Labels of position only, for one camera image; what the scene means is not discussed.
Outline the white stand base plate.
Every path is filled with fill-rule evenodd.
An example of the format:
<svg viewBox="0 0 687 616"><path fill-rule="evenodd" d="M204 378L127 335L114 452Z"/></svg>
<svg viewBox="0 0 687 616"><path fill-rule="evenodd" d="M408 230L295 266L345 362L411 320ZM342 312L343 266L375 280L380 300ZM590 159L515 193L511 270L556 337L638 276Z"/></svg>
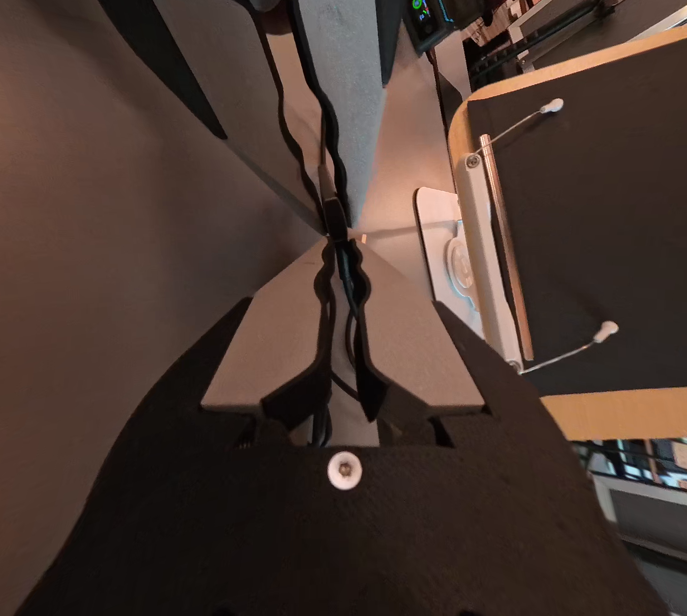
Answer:
<svg viewBox="0 0 687 616"><path fill-rule="evenodd" d="M420 187L414 195L414 207L434 300L484 338L457 195Z"/></svg>

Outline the black book stand board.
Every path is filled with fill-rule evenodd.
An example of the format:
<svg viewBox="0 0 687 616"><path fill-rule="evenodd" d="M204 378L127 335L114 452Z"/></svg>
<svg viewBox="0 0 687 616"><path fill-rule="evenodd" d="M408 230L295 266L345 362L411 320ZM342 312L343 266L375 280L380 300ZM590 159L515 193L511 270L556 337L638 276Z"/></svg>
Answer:
<svg viewBox="0 0 687 616"><path fill-rule="evenodd" d="M554 98L545 115L466 157ZM686 26L473 93L449 151L486 342L568 440L686 437Z"/></svg>

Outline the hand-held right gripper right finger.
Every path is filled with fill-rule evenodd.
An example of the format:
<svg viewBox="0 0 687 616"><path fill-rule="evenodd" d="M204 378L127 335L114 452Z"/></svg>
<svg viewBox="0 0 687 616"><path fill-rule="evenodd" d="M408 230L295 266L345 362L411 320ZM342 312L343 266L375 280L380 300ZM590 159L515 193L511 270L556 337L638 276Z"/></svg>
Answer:
<svg viewBox="0 0 687 616"><path fill-rule="evenodd" d="M349 245L356 387L366 418L480 412L484 398L431 299L366 244Z"/></svg>

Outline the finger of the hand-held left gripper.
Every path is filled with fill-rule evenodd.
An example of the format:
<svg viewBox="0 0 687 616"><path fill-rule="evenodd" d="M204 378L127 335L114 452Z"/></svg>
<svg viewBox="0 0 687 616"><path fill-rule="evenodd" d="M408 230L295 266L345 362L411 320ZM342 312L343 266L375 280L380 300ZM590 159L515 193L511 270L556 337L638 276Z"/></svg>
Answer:
<svg viewBox="0 0 687 616"><path fill-rule="evenodd" d="M385 106L375 0L293 0L306 81L348 226L357 228Z"/></svg>
<svg viewBox="0 0 687 616"><path fill-rule="evenodd" d="M226 134L226 146L326 233L320 197L284 115L284 88L249 0L153 0Z"/></svg>

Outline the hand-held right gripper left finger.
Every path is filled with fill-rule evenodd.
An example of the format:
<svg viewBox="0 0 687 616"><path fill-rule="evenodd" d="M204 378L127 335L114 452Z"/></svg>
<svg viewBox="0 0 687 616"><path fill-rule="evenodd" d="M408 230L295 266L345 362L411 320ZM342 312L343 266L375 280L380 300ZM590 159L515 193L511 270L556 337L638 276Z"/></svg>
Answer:
<svg viewBox="0 0 687 616"><path fill-rule="evenodd" d="M334 245L321 240L247 301L201 400L206 411L301 426L331 395Z"/></svg>

